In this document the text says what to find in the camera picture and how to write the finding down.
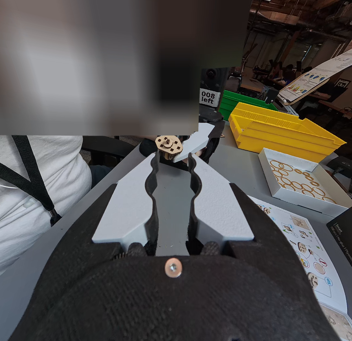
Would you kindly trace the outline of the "illustrated poster board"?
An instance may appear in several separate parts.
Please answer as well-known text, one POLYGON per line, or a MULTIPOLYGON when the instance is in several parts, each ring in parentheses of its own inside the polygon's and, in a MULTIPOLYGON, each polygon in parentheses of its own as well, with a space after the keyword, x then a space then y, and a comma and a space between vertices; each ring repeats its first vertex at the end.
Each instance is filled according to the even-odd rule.
POLYGON ((329 79, 352 65, 352 50, 348 50, 300 75, 278 93, 279 101, 287 106, 308 96, 329 79))

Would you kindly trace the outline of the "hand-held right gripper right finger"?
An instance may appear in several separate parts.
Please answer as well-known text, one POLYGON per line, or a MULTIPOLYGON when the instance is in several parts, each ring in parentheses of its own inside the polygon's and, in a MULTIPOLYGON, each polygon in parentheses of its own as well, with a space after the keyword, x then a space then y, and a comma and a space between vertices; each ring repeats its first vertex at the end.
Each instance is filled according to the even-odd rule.
POLYGON ((201 254, 207 243, 220 251, 226 242, 247 242, 254 234, 233 192, 230 182, 200 159, 189 153, 190 188, 194 193, 188 224, 188 253, 201 254))

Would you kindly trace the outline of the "black cardboard box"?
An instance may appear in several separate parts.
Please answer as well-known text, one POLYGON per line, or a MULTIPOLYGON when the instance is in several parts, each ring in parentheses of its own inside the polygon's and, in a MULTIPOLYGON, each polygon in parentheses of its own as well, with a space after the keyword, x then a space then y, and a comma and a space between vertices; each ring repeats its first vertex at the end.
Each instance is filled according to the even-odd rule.
POLYGON ((352 208, 328 222, 327 228, 352 265, 352 208))

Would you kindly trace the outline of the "grey desk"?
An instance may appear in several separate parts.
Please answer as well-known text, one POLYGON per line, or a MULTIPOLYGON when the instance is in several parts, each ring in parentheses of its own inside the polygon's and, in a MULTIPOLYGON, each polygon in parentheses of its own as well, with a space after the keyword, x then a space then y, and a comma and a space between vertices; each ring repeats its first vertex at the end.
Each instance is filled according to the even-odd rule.
MULTIPOLYGON (((211 156, 209 165, 228 181, 235 183, 247 195, 308 219, 340 277, 345 291, 348 315, 351 317, 351 265, 326 226, 332 217, 273 198, 258 154, 237 148, 228 122, 224 128, 224 135, 211 156)), ((134 149, 68 211, 58 222, 58 227, 55 226, 43 234, 1 275, 1 340, 8 340, 15 330, 47 260, 68 228, 111 184, 126 175, 143 158, 139 150, 134 149)), ((156 253, 166 256, 185 255, 190 201, 194 194, 190 188, 190 173, 160 164, 157 183, 154 196, 158 205, 160 231, 156 253)))

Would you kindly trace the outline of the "green plastic bin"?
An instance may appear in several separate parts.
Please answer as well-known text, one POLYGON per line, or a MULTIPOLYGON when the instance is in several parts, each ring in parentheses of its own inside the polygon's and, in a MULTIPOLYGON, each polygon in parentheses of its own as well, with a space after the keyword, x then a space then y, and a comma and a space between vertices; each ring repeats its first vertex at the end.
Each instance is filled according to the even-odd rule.
POLYGON ((231 112, 234 110, 238 103, 245 103, 269 110, 278 111, 278 109, 272 103, 266 104, 265 101, 224 90, 221 104, 219 106, 219 112, 222 114, 225 121, 228 121, 231 112))

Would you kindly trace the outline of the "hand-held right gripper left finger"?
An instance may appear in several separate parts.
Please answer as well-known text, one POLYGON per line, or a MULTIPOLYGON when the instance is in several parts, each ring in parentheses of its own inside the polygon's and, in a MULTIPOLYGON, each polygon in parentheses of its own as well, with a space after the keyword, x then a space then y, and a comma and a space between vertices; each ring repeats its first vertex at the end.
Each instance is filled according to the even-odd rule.
POLYGON ((125 252, 132 243, 140 243, 147 255, 155 255, 159 224, 153 192, 158 164, 158 153, 152 153, 117 182, 92 237, 94 243, 118 242, 125 252))

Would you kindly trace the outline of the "white cardboard box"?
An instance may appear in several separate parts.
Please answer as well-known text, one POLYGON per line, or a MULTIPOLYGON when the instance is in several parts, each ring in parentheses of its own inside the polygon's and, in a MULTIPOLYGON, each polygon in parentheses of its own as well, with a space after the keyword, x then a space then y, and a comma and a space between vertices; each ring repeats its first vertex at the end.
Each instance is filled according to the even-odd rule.
POLYGON ((336 217, 342 214, 352 206, 351 198, 318 163, 267 148, 263 148, 258 157, 272 197, 321 212, 331 217, 336 217), (323 183, 324 187, 329 191, 331 197, 337 202, 337 204, 305 197, 302 194, 296 194, 293 191, 280 188, 270 168, 269 159, 276 159, 297 168, 313 172, 313 174, 323 183))

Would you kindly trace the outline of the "yellow plastic bin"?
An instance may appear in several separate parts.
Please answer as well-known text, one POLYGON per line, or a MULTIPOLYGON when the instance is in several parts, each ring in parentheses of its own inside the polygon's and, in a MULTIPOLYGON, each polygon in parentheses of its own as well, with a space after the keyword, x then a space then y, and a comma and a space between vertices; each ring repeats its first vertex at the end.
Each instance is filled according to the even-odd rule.
POLYGON ((309 119, 241 102, 228 121, 238 148, 254 153, 267 148, 319 163, 346 144, 309 119))

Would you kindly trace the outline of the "illustrated instruction booklet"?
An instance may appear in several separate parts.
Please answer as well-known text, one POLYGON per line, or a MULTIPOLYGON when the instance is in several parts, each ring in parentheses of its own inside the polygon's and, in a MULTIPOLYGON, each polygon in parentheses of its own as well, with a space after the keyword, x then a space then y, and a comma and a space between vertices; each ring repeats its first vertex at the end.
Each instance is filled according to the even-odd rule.
POLYGON ((249 197, 280 229, 298 256, 328 322, 341 340, 352 340, 351 318, 339 275, 308 219, 249 197))

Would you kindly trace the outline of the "black plastic device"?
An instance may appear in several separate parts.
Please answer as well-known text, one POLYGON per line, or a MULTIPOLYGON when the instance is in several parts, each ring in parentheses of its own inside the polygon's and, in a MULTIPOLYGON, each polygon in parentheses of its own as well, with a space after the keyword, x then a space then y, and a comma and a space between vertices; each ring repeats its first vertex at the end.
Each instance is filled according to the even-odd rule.
POLYGON ((349 179, 352 178, 352 160, 344 157, 338 156, 328 162, 327 167, 332 169, 332 175, 341 174, 349 179))

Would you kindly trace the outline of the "small wooden model assembly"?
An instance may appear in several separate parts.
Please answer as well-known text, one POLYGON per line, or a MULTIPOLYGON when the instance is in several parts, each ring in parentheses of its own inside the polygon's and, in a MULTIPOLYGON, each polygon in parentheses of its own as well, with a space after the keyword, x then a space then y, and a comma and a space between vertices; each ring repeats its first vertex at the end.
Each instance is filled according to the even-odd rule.
POLYGON ((174 162, 183 151, 183 136, 157 136, 155 144, 157 150, 167 161, 174 162))

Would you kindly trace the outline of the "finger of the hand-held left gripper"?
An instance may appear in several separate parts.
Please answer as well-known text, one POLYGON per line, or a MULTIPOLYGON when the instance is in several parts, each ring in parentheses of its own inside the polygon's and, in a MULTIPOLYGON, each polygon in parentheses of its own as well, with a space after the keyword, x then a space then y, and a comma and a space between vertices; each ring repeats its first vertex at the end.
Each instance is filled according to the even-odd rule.
POLYGON ((196 154, 198 151, 204 149, 209 141, 209 134, 214 129, 214 125, 210 123, 199 123, 198 131, 194 132, 190 137, 183 141, 183 150, 176 155, 172 160, 173 163, 182 161, 188 158, 188 154, 196 154))

